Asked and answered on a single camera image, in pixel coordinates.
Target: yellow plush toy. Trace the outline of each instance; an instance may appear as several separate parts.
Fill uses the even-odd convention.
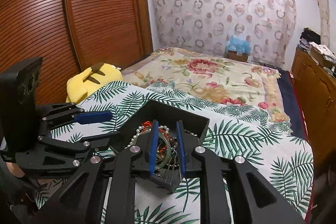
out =
[[[107,83],[122,80],[120,68],[106,63],[93,65],[68,80],[67,103],[78,104]]]

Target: metal screw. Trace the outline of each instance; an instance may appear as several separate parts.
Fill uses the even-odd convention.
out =
[[[90,159],[90,162],[93,164],[97,164],[98,162],[100,162],[100,157],[99,156],[93,156]]]
[[[137,146],[137,145],[133,145],[129,148],[129,150],[132,152],[132,153],[137,153],[140,151],[140,147]]]
[[[78,165],[80,165],[81,163],[79,162],[79,160],[74,160],[74,161],[72,162],[72,164],[73,164],[74,166],[78,166]]]
[[[197,146],[196,148],[195,148],[195,151],[197,152],[197,153],[204,153],[205,152],[205,148],[203,147],[203,146]]]
[[[239,164],[243,164],[245,162],[245,158],[242,156],[235,157],[235,161]]]

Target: leaf print tablecloth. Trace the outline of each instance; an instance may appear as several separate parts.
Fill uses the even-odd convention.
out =
[[[277,70],[226,58],[165,47],[122,71],[124,81],[146,88],[173,80],[176,88],[216,103],[255,105],[274,122],[289,120],[283,108]]]
[[[81,137],[116,131],[148,100],[208,117],[209,128],[203,145],[219,156],[244,156],[305,217],[313,178],[311,148],[304,140],[288,134],[290,122],[272,122],[268,112],[255,106],[223,105],[206,101],[176,89],[173,81],[168,84],[157,81],[148,89],[114,81],[79,105],[86,111],[109,110],[114,115],[111,121],[71,124],[52,131],[52,136],[58,140],[74,142]],[[102,156],[108,153],[109,151],[100,152]],[[38,206],[41,207],[62,183],[64,180],[54,180],[47,183],[43,191],[36,193]],[[176,192],[169,194],[150,181],[137,179],[135,222],[199,223],[199,187],[199,179],[184,179]],[[102,223],[106,204],[105,200]]]

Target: brown stripe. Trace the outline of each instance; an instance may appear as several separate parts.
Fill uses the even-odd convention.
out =
[[[66,22],[68,33],[69,33],[69,39],[75,51],[79,67],[81,71],[83,71],[86,68],[86,65],[85,65],[84,56],[82,54],[82,50],[79,45],[79,39],[77,36],[76,27],[75,27],[74,16],[72,13],[71,0],[63,0],[63,6],[64,6],[64,13],[65,13],[65,22]]]

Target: black box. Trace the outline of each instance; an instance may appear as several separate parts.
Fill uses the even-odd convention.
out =
[[[178,109],[154,100],[149,100],[145,103],[118,131],[122,133],[123,140],[120,143],[113,144],[113,148],[117,151],[123,150],[130,143],[136,130],[145,121],[157,120],[159,125],[169,127],[169,136],[176,138],[176,122],[182,120],[185,130],[193,132],[199,138],[199,143],[203,143],[206,137],[209,119],[191,112]],[[170,192],[174,192],[180,184],[179,170],[174,170],[174,175],[171,181],[172,171],[167,174],[167,181],[165,178],[153,175],[151,181],[162,186]]]

